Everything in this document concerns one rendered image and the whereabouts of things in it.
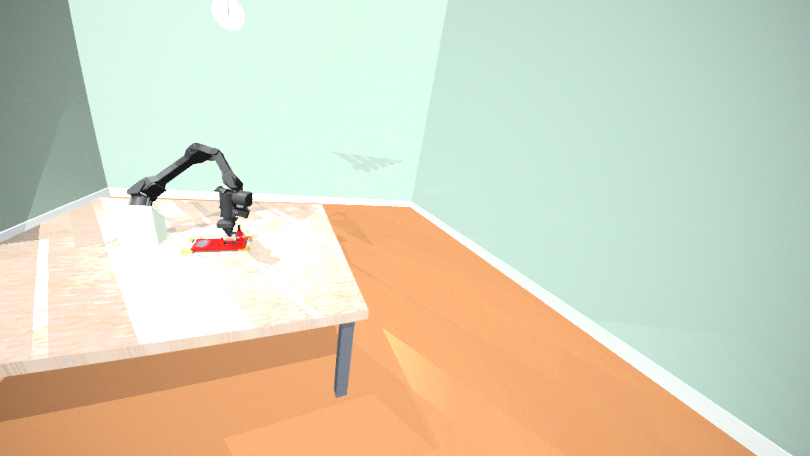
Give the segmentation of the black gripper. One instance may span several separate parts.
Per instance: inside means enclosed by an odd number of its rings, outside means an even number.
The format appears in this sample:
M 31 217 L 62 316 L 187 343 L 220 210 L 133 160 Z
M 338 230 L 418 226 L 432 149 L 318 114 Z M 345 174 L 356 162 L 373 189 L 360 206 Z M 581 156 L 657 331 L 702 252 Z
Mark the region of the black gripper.
M 233 232 L 233 228 L 235 226 L 235 221 L 238 220 L 239 217 L 232 217 L 232 209 L 234 209 L 236 204 L 220 204 L 219 208 L 221 210 L 220 217 L 223 219 L 219 219 L 216 223 L 216 228 L 222 228 L 228 237 L 231 237 L 231 232 Z

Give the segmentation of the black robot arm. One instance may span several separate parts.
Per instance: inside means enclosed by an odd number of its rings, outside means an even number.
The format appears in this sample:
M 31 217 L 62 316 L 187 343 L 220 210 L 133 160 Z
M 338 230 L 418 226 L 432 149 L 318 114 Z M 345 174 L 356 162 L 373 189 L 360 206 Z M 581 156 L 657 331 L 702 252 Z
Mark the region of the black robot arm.
M 223 183 L 230 188 L 226 189 L 222 186 L 217 186 L 214 190 L 219 193 L 220 204 L 234 203 L 243 205 L 242 208 L 236 205 L 235 208 L 232 209 L 232 217 L 239 216 L 247 219 L 250 212 L 248 206 L 253 202 L 253 194 L 250 191 L 243 190 L 243 182 L 234 174 L 219 149 L 200 143 L 191 144 L 186 149 L 184 156 L 174 161 L 174 163 L 164 168 L 158 174 L 147 176 L 132 185 L 127 190 L 127 194 L 130 195 L 129 205 L 152 207 L 152 202 L 155 202 L 160 194 L 167 190 L 165 189 L 166 184 L 192 165 L 205 161 L 215 161 L 217 163 L 222 173 L 221 178 Z

